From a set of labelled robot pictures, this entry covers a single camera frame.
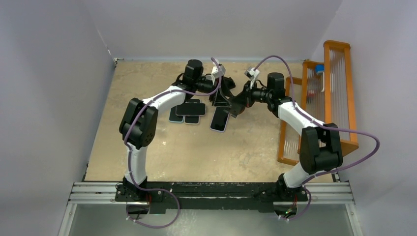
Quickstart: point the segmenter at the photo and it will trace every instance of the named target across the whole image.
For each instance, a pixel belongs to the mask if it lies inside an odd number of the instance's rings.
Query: purple cable
[[[217,69],[218,69],[219,71],[221,71],[220,66],[219,66],[219,64],[217,63],[216,59],[211,58],[211,60],[212,60],[212,61],[213,61],[213,63],[217,66]],[[127,144],[127,140],[128,140],[128,138],[129,138],[129,135],[130,135],[130,133],[132,133],[132,129],[133,129],[133,126],[134,126],[133,124],[136,124],[136,122],[138,121],[138,119],[139,119],[139,117],[141,116],[141,114],[145,111],[146,107],[148,107],[150,104],[152,104],[154,101],[156,101],[156,100],[157,100],[157,99],[159,99],[160,97],[165,96],[165,95],[167,95],[167,94],[169,94],[169,93],[172,93],[172,92],[184,92],[184,93],[191,94],[191,95],[194,95],[194,96],[210,96],[210,95],[212,95],[212,94],[216,93],[216,92],[219,90],[220,85],[221,85],[221,80],[222,80],[222,74],[220,73],[220,76],[219,76],[219,82],[218,82],[218,84],[217,84],[217,87],[216,87],[213,91],[211,91],[211,92],[209,92],[209,93],[196,94],[196,93],[193,93],[193,92],[184,91],[184,90],[180,90],[180,89],[173,89],[173,90],[171,90],[171,91],[166,91],[166,92],[160,93],[160,94],[158,94],[157,96],[155,96],[155,97],[153,98],[153,100],[151,100],[151,101],[149,101],[148,103],[146,103],[146,104],[142,107],[142,109],[139,111],[139,113],[136,115],[135,119],[134,119],[134,120],[133,120],[133,122],[132,122],[132,125],[131,125],[131,126],[130,126],[130,128],[128,129],[128,131],[127,131],[127,133],[126,133],[126,136],[125,136],[125,138],[124,138],[124,144],[126,145],[126,147],[128,147],[128,148],[129,148],[129,152],[128,152],[128,155],[127,155],[127,169],[128,169],[128,172],[129,172],[130,178],[132,179],[133,184],[134,184],[134,185],[135,185],[138,189],[140,189],[140,190],[142,190],[142,191],[163,191],[163,192],[166,192],[166,193],[170,194],[170,195],[171,195],[171,196],[175,199],[175,202],[177,203],[178,211],[177,211],[177,214],[175,215],[174,219],[173,219],[171,222],[169,222],[169,223],[168,223],[168,224],[166,224],[166,225],[161,225],[161,226],[148,225],[148,224],[142,223],[142,222],[140,222],[140,221],[137,221],[136,219],[132,219],[132,218],[129,216],[129,212],[128,212],[128,209],[127,209],[127,207],[126,207],[127,219],[129,219],[129,220],[133,221],[134,223],[137,223],[137,224],[143,225],[143,226],[148,227],[148,228],[152,228],[152,229],[162,229],[162,228],[165,228],[165,227],[168,227],[168,226],[172,225],[172,224],[173,224],[173,223],[177,220],[177,218],[178,218],[178,216],[179,216],[179,213],[181,212],[181,209],[180,209],[180,205],[179,205],[178,198],[177,198],[177,197],[176,197],[173,193],[171,193],[170,191],[168,191],[168,190],[166,190],[166,189],[163,189],[163,188],[142,188],[142,187],[140,187],[140,186],[138,185],[138,183],[137,183],[137,182],[135,181],[135,179],[133,178],[133,174],[132,174],[132,163],[131,163],[131,162],[132,162],[132,147],[131,147],[130,145],[128,145],[128,144]]]
[[[258,67],[262,64],[262,63],[264,63],[266,60],[268,60],[269,58],[278,58],[278,59],[280,59],[284,64],[285,64],[285,66],[287,67],[287,70],[288,70],[288,73],[290,74],[290,80],[291,80],[291,94],[294,94],[294,81],[293,81],[293,75],[292,75],[292,73],[291,73],[291,69],[290,69],[290,66],[288,65],[288,63],[282,58],[282,57],[280,57],[280,56],[276,56],[276,55],[271,55],[271,56],[269,56],[269,57],[266,57],[266,58],[264,58],[261,62],[259,62],[258,63],[258,65],[254,68],[254,70],[256,70],[256,69],[258,69]],[[316,174],[316,175],[313,175],[313,176],[310,176],[308,179],[306,179],[302,184],[304,185],[304,184],[306,184],[307,182],[309,182],[310,180],[312,180],[314,177],[318,177],[318,176],[322,176],[322,175],[326,175],[326,174],[332,174],[332,173],[335,173],[335,172],[338,172],[338,171],[343,171],[343,170],[346,170],[346,169],[348,169],[348,168],[351,168],[351,167],[353,167],[353,166],[355,166],[355,165],[358,165],[358,164],[360,164],[360,163],[362,163],[362,162],[364,162],[365,160],[367,160],[369,157],[371,157],[371,156],[373,156],[377,151],[378,151],[378,149],[379,149],[379,147],[380,147],[380,145],[381,145],[381,143],[380,143],[380,141],[379,141],[379,139],[375,136],[375,135],[373,135],[373,134],[371,134],[371,133],[368,133],[368,132],[363,132],[363,131],[358,131],[358,130],[352,130],[352,129],[345,129],[345,128],[334,128],[334,127],[327,127],[327,126],[323,126],[323,125],[321,125],[320,123],[318,123],[317,121],[315,121],[314,119],[312,119],[312,118],[310,118],[308,115],[306,115],[304,112],[302,112],[300,109],[298,109],[298,107],[296,107],[296,102],[295,102],[295,100],[293,100],[293,106],[295,107],[295,109],[296,109],[296,111],[300,114],[300,115],[302,115],[304,118],[306,118],[307,120],[309,120],[310,122],[312,122],[313,124],[315,124],[315,125],[317,125],[318,127],[320,127],[320,128],[322,128],[322,129],[326,129],[326,130],[334,130],[334,131],[338,131],[338,132],[348,132],[348,133],[355,133],[355,134],[361,134],[361,135],[365,135],[365,136],[368,136],[368,137],[371,137],[371,138],[373,138],[375,141],[376,141],[376,145],[375,145],[375,148],[372,150],[372,152],[370,152],[369,154],[367,154],[366,156],[364,156],[363,158],[361,158],[361,159],[359,159],[358,161],[356,161],[356,162],[354,162],[354,163],[352,163],[352,164],[349,164],[349,165],[347,165],[347,166],[344,166],[344,167],[342,167],[342,168],[339,168],[339,169],[335,169],[335,170],[332,170],[332,171],[327,171],[327,172],[321,172],[321,173],[318,173],[318,174]],[[305,207],[305,209],[302,211],[302,212],[300,212],[300,214],[298,214],[298,215],[296,215],[295,217],[293,217],[293,218],[291,218],[291,220],[295,220],[295,219],[297,219],[297,218],[299,218],[301,215],[303,215],[304,213],[305,213],[305,211],[309,208],[309,206],[310,206],[310,203],[311,203],[311,193],[307,190],[307,192],[308,192],[308,195],[309,195],[309,199],[308,199],[308,203],[307,203],[307,206]]]

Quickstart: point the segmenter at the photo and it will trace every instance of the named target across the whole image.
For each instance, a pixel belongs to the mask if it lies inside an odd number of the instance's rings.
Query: purple hose
[[[217,66],[217,69],[219,70],[219,72],[221,72],[220,66],[219,66],[219,64],[217,63],[217,61],[216,61],[214,58],[211,58],[211,60],[212,60],[212,61],[213,61],[213,63]],[[133,124],[135,124],[135,123],[138,121],[139,117],[140,117],[140,116],[141,116],[141,114],[145,111],[146,107],[148,107],[150,104],[152,104],[152,103],[153,103],[154,101],[156,101],[158,98],[160,98],[160,97],[162,97],[162,96],[165,96],[165,95],[167,95],[167,94],[169,94],[169,93],[171,93],[171,92],[184,92],[184,93],[191,94],[191,95],[194,95],[194,96],[210,96],[210,95],[212,95],[212,94],[216,93],[216,92],[219,90],[220,85],[221,85],[221,80],[222,80],[222,74],[220,73],[220,76],[219,76],[219,82],[218,82],[218,84],[217,84],[217,87],[216,87],[213,91],[211,91],[211,92],[209,92],[209,93],[196,94],[196,93],[193,93],[193,92],[184,91],[184,90],[180,90],[180,89],[174,89],[174,90],[172,90],[172,91],[166,91],[166,92],[160,93],[160,94],[158,94],[157,96],[155,96],[155,97],[153,98],[153,100],[151,100],[151,101],[149,101],[148,103],[146,103],[146,104],[142,107],[142,109],[139,111],[139,113],[136,115],[135,119],[134,119],[134,120],[133,120],[133,122],[132,122],[132,125],[131,125],[131,126],[130,126],[130,128],[128,129],[128,131],[127,131],[127,133],[126,133],[126,136],[125,136],[125,138],[124,138],[124,144],[125,144],[125,145],[129,148],[129,152],[128,152],[128,155],[127,155],[127,169],[128,169],[128,172],[129,172],[130,178],[132,179],[133,184],[134,184],[134,185],[135,185],[138,189],[140,189],[140,190],[142,190],[142,191],[163,191],[163,192],[166,192],[166,193],[170,194],[170,195],[171,195],[171,196],[175,199],[175,202],[177,203],[178,211],[177,211],[177,214],[175,215],[174,219],[173,219],[171,222],[169,222],[169,223],[168,223],[168,224],[166,224],[166,225],[161,225],[161,226],[148,225],[148,224],[142,223],[142,222],[140,222],[140,221],[137,221],[137,220],[135,220],[135,219],[132,219],[132,218],[129,216],[129,212],[128,212],[127,207],[126,207],[127,219],[129,219],[129,220],[133,221],[134,223],[138,223],[138,224],[143,225],[143,226],[148,227],[148,228],[152,228],[152,229],[161,229],[161,228],[165,228],[165,227],[168,227],[168,226],[172,225],[172,224],[173,224],[173,223],[177,220],[177,218],[178,218],[178,216],[179,216],[179,213],[181,212],[181,209],[180,209],[180,205],[179,205],[178,198],[177,198],[177,197],[176,197],[173,193],[171,193],[170,191],[168,191],[168,190],[166,190],[166,189],[162,189],[162,188],[142,188],[142,187],[140,187],[140,186],[138,185],[138,183],[137,183],[137,182],[135,181],[135,179],[133,178],[133,174],[132,174],[132,147],[130,147],[130,145],[128,145],[128,144],[127,144],[127,140],[128,140],[128,138],[129,138],[129,135],[130,135],[130,133],[132,133],[132,129],[133,129],[133,126],[134,126]]]
[[[281,61],[285,64],[285,66],[287,67],[288,73],[290,74],[290,79],[291,79],[291,94],[294,94],[294,81],[293,81],[293,75],[292,75],[292,73],[291,73],[291,70],[290,70],[290,67],[289,67],[288,63],[287,63],[287,62],[286,62],[286,61],[285,61],[282,57],[280,57],[280,56],[276,56],[276,55],[271,55],[271,56],[269,56],[269,57],[266,57],[266,58],[264,58],[261,62],[259,62],[259,63],[258,63],[258,65],[255,67],[255,69],[254,69],[254,70],[258,69],[258,67],[259,67],[262,63],[264,63],[266,60],[268,60],[269,58],[278,58],[278,59],[280,59],[280,60],[281,60]],[[338,171],[343,171],[343,170],[346,170],[346,169],[348,169],[348,168],[351,168],[351,167],[353,167],[353,166],[355,166],[355,165],[357,165],[357,164],[362,163],[363,161],[367,160],[369,157],[373,156],[373,155],[374,155],[374,154],[378,151],[378,149],[379,149],[379,147],[380,147],[380,145],[381,145],[381,143],[380,143],[379,139],[378,139],[375,135],[373,135],[373,134],[371,134],[371,133],[368,133],[368,132],[363,132],[363,131],[357,131],[357,130],[352,130],[352,129],[334,128],[334,127],[327,127],[327,126],[323,126],[323,125],[319,124],[318,122],[316,122],[315,120],[311,119],[308,115],[306,115],[305,113],[303,113],[300,109],[298,109],[298,107],[296,107],[296,102],[295,102],[295,100],[293,100],[293,106],[295,107],[296,111],[297,111],[300,115],[302,115],[304,118],[306,118],[307,120],[309,120],[310,122],[312,122],[313,124],[317,125],[318,127],[322,128],[322,129],[326,129],[326,130],[334,130],[334,131],[339,131],[339,132],[348,132],[348,133],[361,134],[361,135],[365,135],[365,136],[371,137],[371,138],[373,138],[373,139],[376,141],[375,148],[374,148],[374,149],[372,150],[372,152],[370,152],[368,155],[366,155],[366,156],[364,156],[363,158],[359,159],[358,161],[356,161],[356,162],[354,162],[354,163],[352,163],[352,164],[349,164],[349,165],[347,165],[347,166],[344,166],[344,167],[342,167],[342,168],[335,169],[335,170],[328,171],[328,172],[321,172],[321,173],[316,174],[315,176],[310,176],[308,179],[306,179],[306,180],[302,183],[303,185],[304,185],[304,184],[306,184],[307,182],[309,182],[309,181],[310,181],[311,179],[313,179],[314,177],[317,177],[317,176],[322,176],[322,175],[326,175],[326,174],[332,174],[332,173],[335,173],[335,172],[338,172]],[[305,209],[304,209],[302,212],[300,212],[300,214],[296,215],[296,216],[295,216],[295,217],[293,217],[291,220],[295,220],[295,219],[299,218],[299,217],[300,217],[301,215],[303,215],[303,214],[305,213],[305,211],[309,208],[310,203],[311,203],[311,193],[310,193],[308,190],[307,190],[307,192],[308,192],[308,195],[309,195],[309,197],[310,197],[310,198],[308,199],[307,206],[305,207]]]

